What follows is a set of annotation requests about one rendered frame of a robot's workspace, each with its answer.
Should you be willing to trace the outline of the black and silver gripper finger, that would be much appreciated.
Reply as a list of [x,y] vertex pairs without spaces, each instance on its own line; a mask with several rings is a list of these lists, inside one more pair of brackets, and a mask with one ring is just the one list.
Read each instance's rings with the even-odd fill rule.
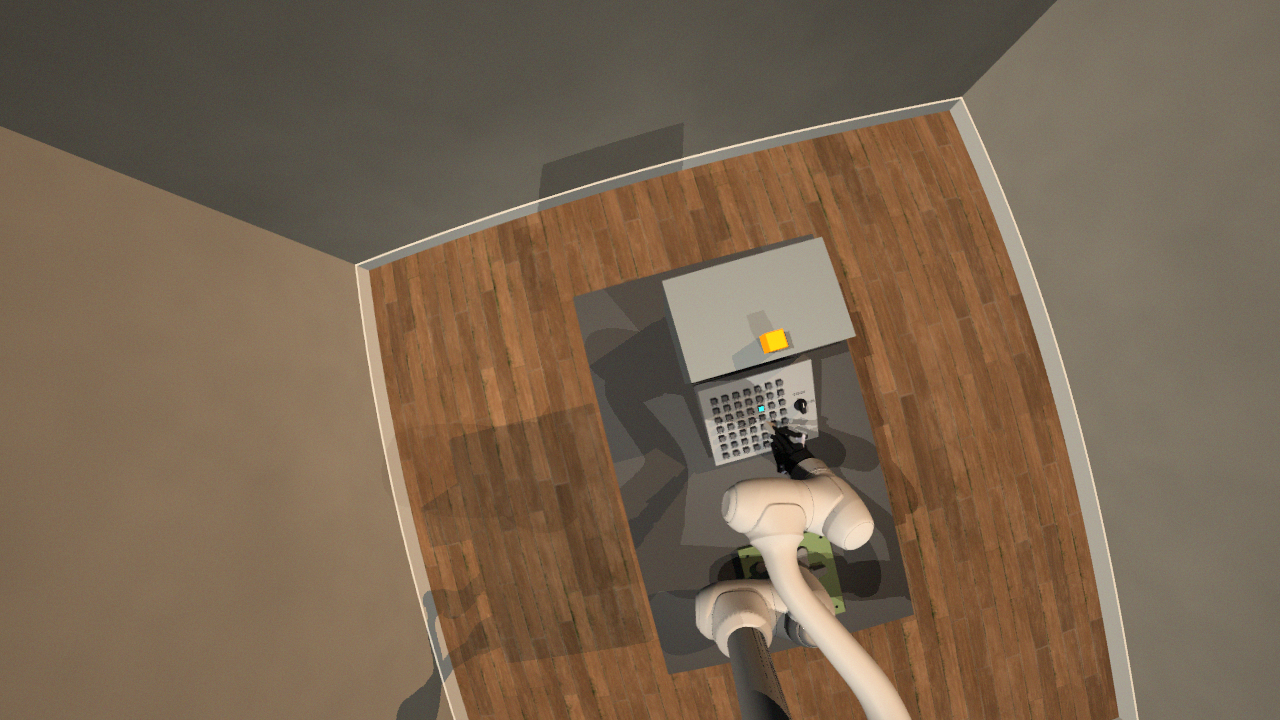
[[785,470],[785,461],[788,460],[788,455],[785,452],[786,451],[785,445],[771,432],[771,429],[765,425],[765,423],[763,425],[769,432],[771,439],[773,439],[773,442],[771,442],[771,448],[773,451],[774,461],[777,464],[777,471],[787,474],[787,471]]
[[[788,439],[787,436],[792,436],[795,439],[799,441],[799,443],[803,443],[803,448],[805,448],[804,445],[805,445],[805,439],[808,438],[806,434],[803,434],[800,432],[796,433],[796,432],[788,430],[788,429],[786,429],[783,427],[780,427],[780,428],[778,427],[773,427],[774,423],[772,423],[772,421],[765,421],[765,425],[785,445],[785,448],[788,450],[788,454],[794,454],[795,450],[790,446],[794,442],[791,439]],[[787,434],[787,436],[785,436],[785,434]]]

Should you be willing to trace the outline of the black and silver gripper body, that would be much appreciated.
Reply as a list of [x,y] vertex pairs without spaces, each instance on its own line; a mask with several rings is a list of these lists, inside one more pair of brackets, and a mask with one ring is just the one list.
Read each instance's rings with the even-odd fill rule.
[[813,454],[808,451],[806,445],[804,445],[805,448],[803,448],[803,443],[794,443],[790,446],[795,450],[795,452],[788,454],[788,450],[785,451],[788,455],[788,460],[785,462],[785,470],[788,471],[788,475],[791,475],[791,471],[797,462],[801,462],[806,457],[814,457]]

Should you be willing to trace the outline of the grey machine cabinet with sloped keypad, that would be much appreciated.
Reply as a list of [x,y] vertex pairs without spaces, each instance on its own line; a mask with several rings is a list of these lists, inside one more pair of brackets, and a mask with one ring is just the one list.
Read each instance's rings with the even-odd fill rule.
[[[662,281],[662,290],[685,384],[856,336],[822,237]],[[764,421],[819,437],[805,355],[692,389],[716,466],[771,451]]]

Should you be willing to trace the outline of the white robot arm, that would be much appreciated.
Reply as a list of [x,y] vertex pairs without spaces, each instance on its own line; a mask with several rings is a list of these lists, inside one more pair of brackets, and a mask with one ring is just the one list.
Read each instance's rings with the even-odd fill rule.
[[726,489],[722,515],[762,553],[764,561],[754,565],[762,579],[701,588],[696,626],[730,657],[742,720],[792,720],[768,650],[772,637],[819,648],[867,720],[911,720],[890,678],[835,618],[835,605],[818,582],[828,573],[826,565],[810,566],[805,547],[797,547],[806,530],[858,550],[874,528],[858,493],[822,462],[806,457],[791,479],[753,478]]

